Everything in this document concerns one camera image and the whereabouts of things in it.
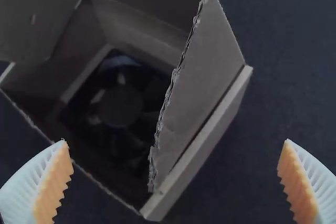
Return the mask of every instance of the dark fabric background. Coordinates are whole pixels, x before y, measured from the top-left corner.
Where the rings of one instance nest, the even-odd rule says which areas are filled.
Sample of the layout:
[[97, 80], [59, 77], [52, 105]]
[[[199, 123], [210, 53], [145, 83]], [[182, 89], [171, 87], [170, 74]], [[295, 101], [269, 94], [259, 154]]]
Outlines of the dark fabric background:
[[[237, 118], [163, 223], [291, 223], [276, 174], [283, 141], [336, 172], [336, 2], [220, 1], [255, 72]], [[4, 97], [0, 136], [0, 184], [47, 146]], [[79, 171], [55, 221], [146, 223]]]

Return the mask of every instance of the fan hub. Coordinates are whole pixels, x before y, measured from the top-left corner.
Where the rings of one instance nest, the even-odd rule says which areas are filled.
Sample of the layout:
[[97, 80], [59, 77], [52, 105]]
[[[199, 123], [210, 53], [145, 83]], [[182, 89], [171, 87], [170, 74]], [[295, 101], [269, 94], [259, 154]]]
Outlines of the fan hub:
[[105, 92], [98, 116], [111, 127], [127, 127], [139, 118], [142, 109], [141, 93], [133, 87], [120, 85]]

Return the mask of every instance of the orange rubber pad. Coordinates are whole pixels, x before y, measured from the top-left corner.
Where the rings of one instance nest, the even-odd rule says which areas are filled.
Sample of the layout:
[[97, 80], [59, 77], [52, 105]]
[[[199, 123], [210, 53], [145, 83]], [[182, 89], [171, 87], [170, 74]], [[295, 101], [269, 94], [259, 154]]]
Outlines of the orange rubber pad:
[[285, 186], [284, 192], [291, 204], [294, 220], [298, 224], [314, 223], [318, 215], [318, 202], [300, 159], [289, 141], [285, 141], [278, 163], [278, 176]]
[[37, 224], [54, 223], [53, 217], [57, 215], [56, 208], [61, 206], [60, 200], [64, 198], [63, 191], [68, 188], [67, 182], [71, 181], [70, 175], [73, 174], [69, 146], [66, 142], [60, 148], [53, 164], [48, 171], [35, 205], [33, 214]]

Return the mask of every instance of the cooling fan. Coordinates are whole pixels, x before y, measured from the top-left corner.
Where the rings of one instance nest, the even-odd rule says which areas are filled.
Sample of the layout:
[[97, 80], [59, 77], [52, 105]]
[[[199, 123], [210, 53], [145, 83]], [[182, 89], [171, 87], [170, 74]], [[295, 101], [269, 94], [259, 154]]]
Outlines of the cooling fan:
[[148, 154], [170, 78], [112, 51], [70, 101], [63, 121], [134, 175]]
[[61, 140], [22, 166], [0, 189], [4, 224], [54, 223], [73, 167], [68, 144]]

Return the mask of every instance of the cardboard box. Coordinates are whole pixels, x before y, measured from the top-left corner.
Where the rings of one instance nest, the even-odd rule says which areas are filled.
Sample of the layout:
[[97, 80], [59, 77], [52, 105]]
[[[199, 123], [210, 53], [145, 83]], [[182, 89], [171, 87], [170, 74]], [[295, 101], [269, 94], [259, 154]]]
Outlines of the cardboard box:
[[[0, 77], [4, 95], [48, 140], [65, 138], [78, 167], [108, 194], [162, 220], [236, 115], [252, 73], [219, 1], [5, 0], [0, 9], [0, 57], [12, 62]], [[120, 171], [100, 179], [103, 159], [59, 120], [113, 48], [171, 75], [148, 188]]]

